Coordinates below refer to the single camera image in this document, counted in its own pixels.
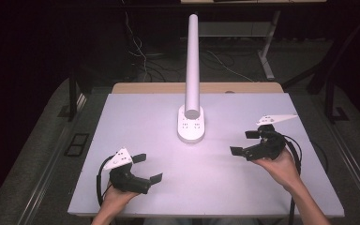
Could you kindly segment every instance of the floor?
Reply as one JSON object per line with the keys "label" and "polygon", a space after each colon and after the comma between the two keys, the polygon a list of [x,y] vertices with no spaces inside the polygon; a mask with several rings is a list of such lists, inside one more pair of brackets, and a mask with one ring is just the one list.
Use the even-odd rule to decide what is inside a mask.
{"label": "floor", "polygon": [[[320,62],[331,44],[326,40],[273,42],[267,58],[275,82],[284,83]],[[262,45],[261,39],[202,39],[201,82],[266,82],[256,54]],[[136,57],[138,74],[131,79],[132,82],[185,80],[184,49],[175,57],[167,57],[154,49],[146,50],[144,55],[148,59],[145,64],[142,56]],[[331,222],[360,224],[360,181],[342,154],[346,146],[360,165],[360,113],[342,90],[337,89],[335,105],[341,107],[350,120],[330,124],[323,115],[324,91],[319,95],[309,95],[306,91],[309,79],[298,82],[285,92],[291,95],[345,209],[345,217],[331,218]],[[110,86],[96,85],[90,95],[80,97],[79,112],[69,122],[66,117],[68,81],[57,88],[0,189],[0,224],[90,224],[89,218],[69,215],[67,209],[105,98],[111,90]],[[82,154],[79,157],[64,156],[74,135],[80,133],[89,135]],[[280,222],[262,219],[261,222],[286,224],[287,219]],[[300,219],[294,224],[301,224]]]}

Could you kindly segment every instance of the white fin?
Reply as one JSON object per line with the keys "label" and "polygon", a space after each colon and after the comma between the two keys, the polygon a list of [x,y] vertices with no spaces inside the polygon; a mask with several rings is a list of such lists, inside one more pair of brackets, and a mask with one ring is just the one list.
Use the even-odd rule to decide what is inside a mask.
{"label": "white fin", "polygon": [[274,123],[281,122],[284,120],[293,119],[295,117],[297,117],[296,114],[265,115],[256,124],[257,125],[269,125],[269,124],[274,124]]}
{"label": "white fin", "polygon": [[104,165],[103,169],[110,170],[132,162],[133,160],[131,159],[128,150],[126,148],[121,148],[119,152],[117,152],[115,156],[113,156],[113,158]]}

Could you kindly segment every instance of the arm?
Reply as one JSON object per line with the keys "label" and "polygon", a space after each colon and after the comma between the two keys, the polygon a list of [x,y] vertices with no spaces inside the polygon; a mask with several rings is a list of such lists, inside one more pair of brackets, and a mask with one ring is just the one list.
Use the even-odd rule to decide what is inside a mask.
{"label": "arm", "polygon": [[134,192],[122,192],[110,186],[106,191],[104,202],[100,207],[92,225],[108,225],[121,212],[128,202],[139,195]]}
{"label": "arm", "polygon": [[304,224],[330,224],[301,180],[293,157],[287,149],[284,149],[275,160],[262,158],[253,162],[265,168],[292,195]]}

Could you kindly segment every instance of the wrist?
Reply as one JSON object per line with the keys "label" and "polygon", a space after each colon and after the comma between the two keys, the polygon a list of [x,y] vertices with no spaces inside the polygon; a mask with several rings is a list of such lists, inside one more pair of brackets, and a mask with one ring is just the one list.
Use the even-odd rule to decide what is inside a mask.
{"label": "wrist", "polygon": [[303,184],[302,180],[300,178],[292,181],[287,186],[284,186],[284,188],[291,194],[297,194],[300,193],[303,190],[306,190],[306,186]]}
{"label": "wrist", "polygon": [[109,225],[115,217],[115,214],[101,210],[98,212],[96,217],[93,219],[92,225]]}

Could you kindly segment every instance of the black cable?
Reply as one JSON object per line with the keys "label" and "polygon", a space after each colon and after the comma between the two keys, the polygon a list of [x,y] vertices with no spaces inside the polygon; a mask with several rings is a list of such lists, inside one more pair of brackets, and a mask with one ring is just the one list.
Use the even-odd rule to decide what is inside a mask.
{"label": "black cable", "polygon": [[104,196],[105,193],[107,192],[107,190],[108,190],[111,186],[112,186],[112,184],[109,184],[109,185],[107,186],[106,190],[104,190],[104,193],[103,193],[101,196]]}
{"label": "black cable", "polygon": [[97,193],[97,200],[98,204],[101,206],[103,204],[103,196],[101,195],[101,172],[103,171],[104,165],[111,159],[113,156],[107,157],[100,166],[98,170],[98,174],[96,177],[96,193]]}
{"label": "black cable", "polygon": [[150,83],[152,83],[153,82],[153,75],[151,75],[150,72],[147,72],[147,75],[150,77]]}
{"label": "black cable", "polygon": [[283,135],[283,136],[284,136],[285,138],[287,138],[287,139],[292,140],[292,142],[294,142],[294,143],[297,144],[297,147],[299,148],[299,152],[300,152],[299,160],[300,160],[300,162],[301,162],[301,161],[302,161],[302,158],[303,158],[303,152],[302,152],[302,148],[300,147],[300,144],[299,144],[297,141],[295,141],[293,138],[289,137],[289,136],[286,136],[286,135]]}
{"label": "black cable", "polygon": [[163,74],[162,74],[161,72],[159,72],[158,70],[156,70],[156,69],[153,68],[153,67],[149,67],[149,66],[145,66],[145,67],[146,67],[146,68],[149,68],[150,70],[153,70],[154,72],[156,72],[156,73],[161,77],[160,80],[166,82],[166,79],[165,79],[165,77],[163,76]]}
{"label": "black cable", "polygon": [[186,66],[183,66],[183,67],[181,67],[181,68],[166,68],[166,67],[163,67],[162,65],[160,65],[160,64],[158,64],[158,63],[152,62],[151,60],[148,60],[147,62],[148,62],[149,64],[153,64],[153,65],[159,67],[159,69],[161,69],[161,70],[164,70],[164,71],[167,71],[167,72],[174,72],[174,73],[176,73],[176,74],[177,74],[177,79],[176,79],[177,82],[180,82],[180,78],[181,78],[181,76],[182,76],[182,74],[180,73],[180,70],[183,70],[183,69],[186,68]]}
{"label": "black cable", "polygon": [[201,46],[201,45],[200,45],[200,46],[201,46],[200,49],[203,50],[203,49],[212,49],[212,48],[213,48],[213,49],[216,49],[216,50],[218,51],[217,54],[222,54],[222,53],[225,53],[225,52],[230,51],[230,50],[233,48],[233,46],[234,46],[236,43],[239,42],[239,40],[240,40],[241,38],[240,38],[240,37],[230,37],[230,38],[229,38],[230,41],[228,41],[228,42],[230,42],[230,44],[228,44],[227,47],[219,47],[219,46],[218,46],[219,42],[220,42],[220,43],[227,44],[227,41],[225,41],[226,39],[227,39],[227,38],[219,39],[215,45],[207,45],[207,44],[205,44],[204,46]]}
{"label": "black cable", "polygon": [[312,144],[314,144],[320,150],[320,152],[322,153],[323,159],[325,160],[325,162],[324,162],[325,166],[324,166],[323,169],[325,170],[325,173],[328,174],[328,172],[329,172],[329,160],[328,160],[328,157],[327,157],[325,151],[323,151],[323,148],[321,148],[316,142],[314,142],[312,140],[310,140],[310,142]]}
{"label": "black cable", "polygon": [[[301,148],[300,148],[300,145],[299,145],[293,138],[291,138],[291,137],[289,137],[289,136],[284,136],[284,137],[287,137],[287,138],[293,140],[293,141],[297,144],[297,146],[299,147],[299,150],[300,150],[300,155],[301,155],[302,150],[301,150]],[[300,157],[297,155],[297,152],[296,152],[296,149],[294,148],[294,145],[293,145],[291,142],[289,142],[288,140],[286,140],[285,138],[284,138],[284,140],[285,140],[285,143],[288,145],[289,150],[291,151],[291,153],[292,153],[292,155],[293,155],[293,159],[294,159],[294,164],[295,164],[295,166],[296,166],[296,170],[297,170],[297,172],[298,172],[299,175],[300,175],[301,170],[302,170],[301,159],[300,159]],[[295,202],[294,202],[294,199],[292,198],[292,199],[291,199],[290,212],[289,212],[289,220],[288,220],[288,224],[289,224],[289,225],[292,225],[292,224],[293,224],[293,220],[294,220],[294,208],[295,208]]]}

